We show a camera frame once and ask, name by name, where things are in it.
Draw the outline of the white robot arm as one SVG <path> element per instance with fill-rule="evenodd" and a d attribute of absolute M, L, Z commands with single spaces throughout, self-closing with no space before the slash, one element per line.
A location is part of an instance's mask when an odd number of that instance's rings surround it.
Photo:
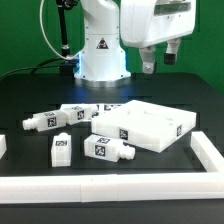
<path fill-rule="evenodd" d="M 114 87 L 130 80 L 123 46 L 137 48 L 146 74 L 156 71 L 155 46 L 165 42 L 164 62 L 177 60 L 181 38 L 193 32 L 196 0 L 81 0 L 85 44 L 75 82 Z"/>

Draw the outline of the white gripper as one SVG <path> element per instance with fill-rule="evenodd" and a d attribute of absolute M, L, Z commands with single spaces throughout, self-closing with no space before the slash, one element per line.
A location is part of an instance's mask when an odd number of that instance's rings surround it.
<path fill-rule="evenodd" d="M 156 71 L 156 45 L 165 41 L 164 63 L 177 61 L 180 37 L 193 32 L 196 0 L 121 0 L 120 33 L 126 46 L 140 48 L 142 71 Z"/>

